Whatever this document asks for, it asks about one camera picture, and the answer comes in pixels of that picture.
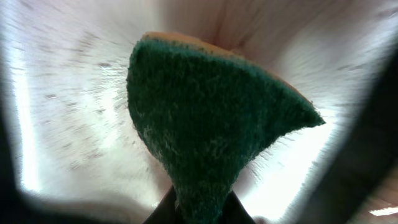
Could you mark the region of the green yellow sponge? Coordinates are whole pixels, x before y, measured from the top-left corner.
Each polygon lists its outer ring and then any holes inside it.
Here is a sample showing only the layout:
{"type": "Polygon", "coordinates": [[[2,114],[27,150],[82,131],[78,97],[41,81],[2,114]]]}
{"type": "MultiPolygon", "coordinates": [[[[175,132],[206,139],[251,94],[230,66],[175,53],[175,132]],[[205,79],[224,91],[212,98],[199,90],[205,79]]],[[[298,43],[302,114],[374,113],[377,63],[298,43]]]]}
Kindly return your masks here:
{"type": "Polygon", "coordinates": [[[248,163],[278,138],[324,123],[287,82],[182,34],[144,34],[126,81],[134,127],[171,178],[186,223],[216,223],[248,163]]]}

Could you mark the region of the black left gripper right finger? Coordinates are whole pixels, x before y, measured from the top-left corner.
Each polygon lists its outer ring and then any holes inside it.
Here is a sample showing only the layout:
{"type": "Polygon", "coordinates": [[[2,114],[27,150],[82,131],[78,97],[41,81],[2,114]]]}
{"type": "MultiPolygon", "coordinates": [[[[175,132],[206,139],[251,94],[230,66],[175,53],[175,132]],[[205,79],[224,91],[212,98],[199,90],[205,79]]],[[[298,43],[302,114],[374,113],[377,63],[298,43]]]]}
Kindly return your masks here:
{"type": "Polygon", "coordinates": [[[232,191],[223,206],[222,224],[255,224],[255,221],[244,209],[237,195],[232,191]]]}

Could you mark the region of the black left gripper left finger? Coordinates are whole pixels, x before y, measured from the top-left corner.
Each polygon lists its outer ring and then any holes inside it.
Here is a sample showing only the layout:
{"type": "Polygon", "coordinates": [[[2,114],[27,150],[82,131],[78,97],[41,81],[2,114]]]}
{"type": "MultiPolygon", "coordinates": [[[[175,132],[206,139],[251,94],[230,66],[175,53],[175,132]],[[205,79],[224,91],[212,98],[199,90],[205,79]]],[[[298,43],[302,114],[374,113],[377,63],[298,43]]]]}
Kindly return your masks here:
{"type": "Polygon", "coordinates": [[[156,209],[142,224],[175,224],[177,220],[176,201],[175,189],[171,186],[156,209]]]}

